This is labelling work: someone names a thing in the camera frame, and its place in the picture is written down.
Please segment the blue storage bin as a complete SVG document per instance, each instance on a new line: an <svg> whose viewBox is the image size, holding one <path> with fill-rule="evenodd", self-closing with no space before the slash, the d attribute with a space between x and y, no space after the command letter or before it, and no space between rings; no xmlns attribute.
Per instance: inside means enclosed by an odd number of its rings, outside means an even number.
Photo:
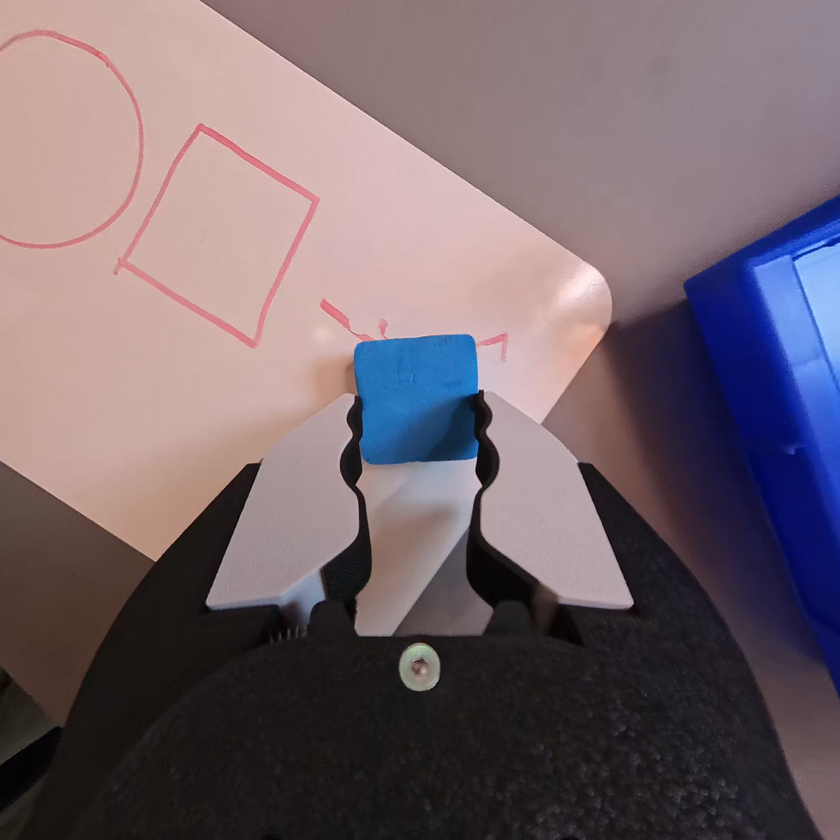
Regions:
<svg viewBox="0 0 840 840"><path fill-rule="evenodd" d="M839 198L684 289L785 558L839 688Z"/></svg>

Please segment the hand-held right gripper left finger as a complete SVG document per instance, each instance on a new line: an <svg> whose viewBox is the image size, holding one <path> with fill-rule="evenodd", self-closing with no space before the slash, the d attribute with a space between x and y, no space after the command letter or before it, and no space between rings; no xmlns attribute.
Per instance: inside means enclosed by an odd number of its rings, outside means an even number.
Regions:
<svg viewBox="0 0 840 840"><path fill-rule="evenodd" d="M275 443L206 597L213 611L276 606L309 617L324 600L352 612L372 572L361 400L343 394Z"/></svg>

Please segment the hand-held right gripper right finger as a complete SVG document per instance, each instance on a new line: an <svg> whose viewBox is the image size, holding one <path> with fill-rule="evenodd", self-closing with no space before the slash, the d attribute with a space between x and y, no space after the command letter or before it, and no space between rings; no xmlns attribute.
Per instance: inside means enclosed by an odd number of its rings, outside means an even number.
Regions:
<svg viewBox="0 0 840 840"><path fill-rule="evenodd" d="M555 604L627 611L634 599L581 463L494 392L475 396L479 490L468 530L468 582L495 607Z"/></svg>

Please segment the blue whiteboard eraser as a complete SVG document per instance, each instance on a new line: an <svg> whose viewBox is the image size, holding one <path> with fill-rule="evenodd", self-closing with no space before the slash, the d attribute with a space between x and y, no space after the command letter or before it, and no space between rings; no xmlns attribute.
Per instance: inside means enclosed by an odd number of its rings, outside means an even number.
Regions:
<svg viewBox="0 0 840 840"><path fill-rule="evenodd" d="M361 342L353 352L353 370L365 462L396 466L477 456L479 381L472 336Z"/></svg>

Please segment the white whiteboard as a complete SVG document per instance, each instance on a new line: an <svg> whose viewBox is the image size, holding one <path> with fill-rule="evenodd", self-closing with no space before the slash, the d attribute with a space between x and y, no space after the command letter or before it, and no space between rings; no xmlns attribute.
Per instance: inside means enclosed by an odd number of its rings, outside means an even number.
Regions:
<svg viewBox="0 0 840 840"><path fill-rule="evenodd" d="M358 343L464 333L538 424L601 273L200 2L2 2L2 462L152 559L356 391ZM467 531L476 458L362 459L363 635Z"/></svg>

